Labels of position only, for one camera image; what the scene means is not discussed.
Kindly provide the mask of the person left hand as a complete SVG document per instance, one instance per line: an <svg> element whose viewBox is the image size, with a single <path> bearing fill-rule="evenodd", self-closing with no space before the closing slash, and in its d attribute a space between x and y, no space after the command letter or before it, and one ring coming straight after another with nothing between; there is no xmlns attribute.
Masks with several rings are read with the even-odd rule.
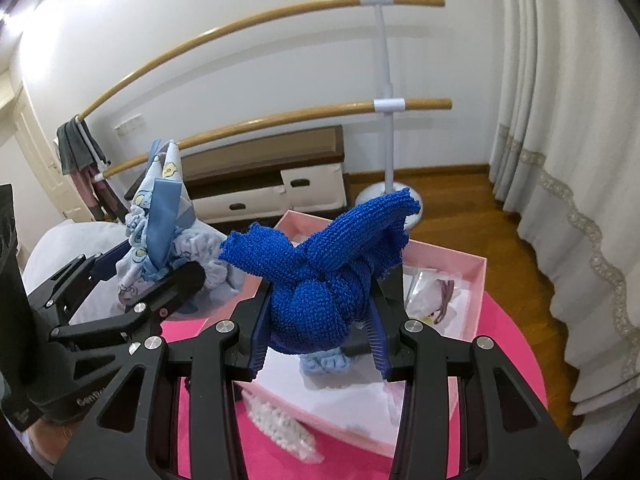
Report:
<svg viewBox="0 0 640 480"><path fill-rule="evenodd" d="M70 424L55 424L39 419L28 428L27 434L32 449L46 462L55 465L80 425L80 420Z"/></svg>

